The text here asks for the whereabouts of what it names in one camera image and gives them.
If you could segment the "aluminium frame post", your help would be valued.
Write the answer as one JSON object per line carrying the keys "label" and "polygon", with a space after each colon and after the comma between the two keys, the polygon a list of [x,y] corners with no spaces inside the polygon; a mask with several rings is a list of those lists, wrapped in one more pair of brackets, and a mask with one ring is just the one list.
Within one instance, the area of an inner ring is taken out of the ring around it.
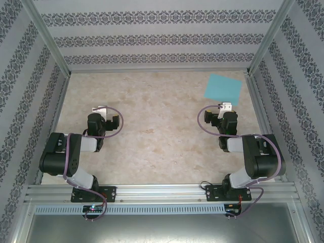
{"label": "aluminium frame post", "polygon": [[281,6],[279,7],[276,15],[273,18],[272,23],[270,24],[269,29],[267,30],[258,50],[256,51],[250,66],[248,67],[248,75],[251,76],[255,73],[256,69],[259,66],[259,63],[262,61],[264,55],[266,54],[271,42],[275,38],[281,24],[286,18],[288,12],[290,11],[292,5],[296,0],[283,0]]}
{"label": "aluminium frame post", "polygon": [[21,3],[24,9],[27,11],[29,17],[33,21],[34,25],[36,26],[39,34],[41,35],[43,41],[47,45],[48,49],[50,50],[52,56],[54,57],[56,63],[58,64],[60,70],[66,77],[70,77],[71,71],[61,54],[54,38],[52,37],[49,29],[47,28],[41,14],[37,10],[33,0],[21,0]]}

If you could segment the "aluminium back rail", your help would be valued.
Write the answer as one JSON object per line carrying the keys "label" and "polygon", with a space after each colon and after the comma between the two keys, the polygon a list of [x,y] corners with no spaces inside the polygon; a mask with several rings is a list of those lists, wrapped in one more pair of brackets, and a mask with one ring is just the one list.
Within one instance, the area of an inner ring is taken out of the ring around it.
{"label": "aluminium back rail", "polygon": [[247,68],[136,68],[136,69],[89,69],[72,70],[71,73],[155,73],[155,72],[219,72],[219,71],[247,71]]}

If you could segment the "grey metal sheet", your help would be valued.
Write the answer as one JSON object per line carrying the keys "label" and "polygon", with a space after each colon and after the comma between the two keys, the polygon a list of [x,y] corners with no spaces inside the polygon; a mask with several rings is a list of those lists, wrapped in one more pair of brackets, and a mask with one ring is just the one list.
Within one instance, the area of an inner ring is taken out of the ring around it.
{"label": "grey metal sheet", "polygon": [[27,243],[299,243],[292,223],[276,218],[228,220],[219,215],[37,215]]}

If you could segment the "aluminium mounting rail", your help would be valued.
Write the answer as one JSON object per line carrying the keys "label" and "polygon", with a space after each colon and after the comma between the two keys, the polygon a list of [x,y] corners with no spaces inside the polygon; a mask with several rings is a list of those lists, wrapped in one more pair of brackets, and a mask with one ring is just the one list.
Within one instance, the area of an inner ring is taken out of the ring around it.
{"label": "aluminium mounting rail", "polygon": [[[264,194],[260,203],[290,203],[300,197],[292,182],[261,183]],[[32,205],[70,204],[69,185],[29,186],[23,203]],[[115,203],[140,205],[208,204],[206,193],[198,184],[116,185]]]}

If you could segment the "aluminium corner strut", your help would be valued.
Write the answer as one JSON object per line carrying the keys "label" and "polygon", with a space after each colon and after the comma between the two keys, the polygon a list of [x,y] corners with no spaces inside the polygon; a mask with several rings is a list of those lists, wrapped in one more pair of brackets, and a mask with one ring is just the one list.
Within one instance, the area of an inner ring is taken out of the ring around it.
{"label": "aluminium corner strut", "polygon": [[27,243],[34,213],[35,205],[31,201],[23,204],[9,243]]}
{"label": "aluminium corner strut", "polygon": [[298,243],[315,243],[306,214],[300,202],[287,203]]}

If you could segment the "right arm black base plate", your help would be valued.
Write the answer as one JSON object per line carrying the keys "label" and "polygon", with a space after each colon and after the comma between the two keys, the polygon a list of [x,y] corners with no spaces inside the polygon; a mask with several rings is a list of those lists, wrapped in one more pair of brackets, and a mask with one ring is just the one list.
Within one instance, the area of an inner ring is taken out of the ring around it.
{"label": "right arm black base plate", "polygon": [[225,190],[221,185],[206,186],[207,201],[251,201],[251,192],[247,188]]}

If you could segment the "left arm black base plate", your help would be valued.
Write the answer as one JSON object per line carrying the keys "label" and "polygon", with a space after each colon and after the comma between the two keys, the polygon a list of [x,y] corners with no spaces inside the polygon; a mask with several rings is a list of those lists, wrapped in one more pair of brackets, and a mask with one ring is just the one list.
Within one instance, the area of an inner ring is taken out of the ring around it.
{"label": "left arm black base plate", "polygon": [[[97,192],[104,196],[108,203],[115,202],[115,186],[99,186]],[[103,199],[91,192],[73,188],[70,201],[72,203],[102,203]]]}

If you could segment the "aluminium side rail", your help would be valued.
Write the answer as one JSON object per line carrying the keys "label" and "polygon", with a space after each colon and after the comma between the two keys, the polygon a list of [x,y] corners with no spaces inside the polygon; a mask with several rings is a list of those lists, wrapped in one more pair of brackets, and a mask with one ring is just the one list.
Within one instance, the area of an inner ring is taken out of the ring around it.
{"label": "aluminium side rail", "polygon": [[[43,145],[43,148],[42,150],[40,151],[40,155],[43,154],[43,151],[46,147],[46,144],[49,140],[49,137],[50,137],[50,134],[52,132],[55,131],[56,127],[57,127],[57,123],[58,123],[58,120],[59,120],[59,116],[60,116],[60,113],[61,113],[61,110],[62,110],[62,106],[63,106],[63,102],[64,102],[64,98],[65,98],[65,95],[66,95],[66,92],[67,92],[67,88],[68,88],[68,84],[69,84],[69,80],[70,80],[70,77],[67,77],[65,80],[64,80],[64,84],[62,85],[61,87],[61,90],[60,90],[60,94],[59,94],[59,97],[58,97],[58,100],[57,100],[57,103],[55,105],[55,109],[54,109],[54,114],[53,114],[53,117],[52,117],[52,120],[51,120],[51,126],[50,126],[50,129],[48,131],[48,134],[46,135],[46,139],[44,141],[44,145]],[[39,169],[39,161],[40,161],[40,158],[37,162],[37,167],[36,167],[36,174],[35,174],[35,178],[34,178],[34,181],[33,181],[33,185],[40,185],[41,182],[42,182],[42,178],[43,178],[43,173],[40,171]]]}
{"label": "aluminium side rail", "polygon": [[261,100],[261,96],[259,94],[259,90],[255,83],[254,77],[250,76],[248,72],[244,72],[246,84],[249,90],[249,94],[251,97],[251,101],[253,104],[253,108],[256,114],[256,118],[258,121],[258,125],[261,131],[261,134],[270,134],[271,127],[263,106],[263,102]]}

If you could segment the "light blue paper sheet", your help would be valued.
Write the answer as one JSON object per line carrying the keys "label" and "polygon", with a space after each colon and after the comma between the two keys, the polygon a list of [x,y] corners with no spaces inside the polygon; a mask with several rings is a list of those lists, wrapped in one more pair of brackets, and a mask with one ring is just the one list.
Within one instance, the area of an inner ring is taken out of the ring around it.
{"label": "light blue paper sheet", "polygon": [[242,82],[236,79],[211,74],[205,89],[204,97],[220,102],[230,102],[237,106]]}

